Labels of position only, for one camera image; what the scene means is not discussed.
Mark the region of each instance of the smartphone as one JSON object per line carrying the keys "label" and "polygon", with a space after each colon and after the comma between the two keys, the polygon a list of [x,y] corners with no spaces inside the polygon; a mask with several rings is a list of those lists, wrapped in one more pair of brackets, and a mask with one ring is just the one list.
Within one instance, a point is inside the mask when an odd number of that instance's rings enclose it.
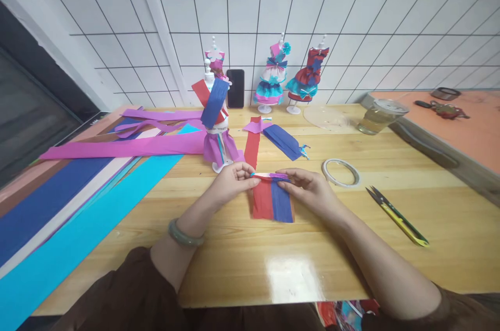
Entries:
{"label": "smartphone", "polygon": [[228,108],[243,108],[245,105],[245,71],[228,70],[226,76],[232,85],[228,90]]}

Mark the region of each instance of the hand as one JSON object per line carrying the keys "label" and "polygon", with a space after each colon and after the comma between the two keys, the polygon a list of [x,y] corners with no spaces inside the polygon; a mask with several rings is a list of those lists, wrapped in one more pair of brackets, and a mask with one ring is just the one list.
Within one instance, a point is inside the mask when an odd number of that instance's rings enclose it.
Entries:
{"label": "hand", "polygon": [[335,219],[345,210],[328,181],[317,172],[292,168],[276,171],[288,175],[292,183],[278,182],[278,185],[304,203],[317,216]]}
{"label": "hand", "polygon": [[255,169],[245,162],[236,162],[222,169],[202,197],[217,208],[222,207],[245,190],[252,189],[260,179],[250,178]]}

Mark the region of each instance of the bracelet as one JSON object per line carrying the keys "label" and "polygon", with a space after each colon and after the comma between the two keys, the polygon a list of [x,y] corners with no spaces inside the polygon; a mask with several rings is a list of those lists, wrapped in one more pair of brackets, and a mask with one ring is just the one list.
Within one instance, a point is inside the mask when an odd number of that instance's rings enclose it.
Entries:
{"label": "bracelet", "polygon": [[189,247],[199,247],[205,241],[204,237],[191,237],[183,233],[177,227],[177,220],[179,218],[172,219],[168,224],[168,234],[177,241],[180,245],[185,245]]}

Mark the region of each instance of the yellow scissors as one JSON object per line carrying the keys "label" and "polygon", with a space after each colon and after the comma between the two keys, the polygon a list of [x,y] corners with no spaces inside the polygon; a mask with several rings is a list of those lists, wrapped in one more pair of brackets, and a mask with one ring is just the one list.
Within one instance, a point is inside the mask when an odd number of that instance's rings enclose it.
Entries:
{"label": "yellow scissors", "polygon": [[365,187],[371,197],[389,214],[394,222],[403,230],[403,232],[415,244],[428,248],[429,242],[418,230],[412,226],[410,222],[394,207],[392,204],[378,191],[374,186],[371,187],[373,192]]}

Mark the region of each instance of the sleeve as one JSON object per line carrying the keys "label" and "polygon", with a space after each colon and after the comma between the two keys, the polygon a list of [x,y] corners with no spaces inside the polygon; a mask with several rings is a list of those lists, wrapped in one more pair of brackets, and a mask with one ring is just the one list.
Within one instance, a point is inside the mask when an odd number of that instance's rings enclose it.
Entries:
{"label": "sleeve", "polygon": [[441,292],[441,303],[428,316],[410,321],[396,320],[384,314],[365,314],[361,326],[363,331],[492,331],[500,329],[499,317],[477,301],[437,286]]}
{"label": "sleeve", "polygon": [[143,247],[132,249],[116,271],[96,281],[52,331],[125,329],[188,329],[174,288]]}

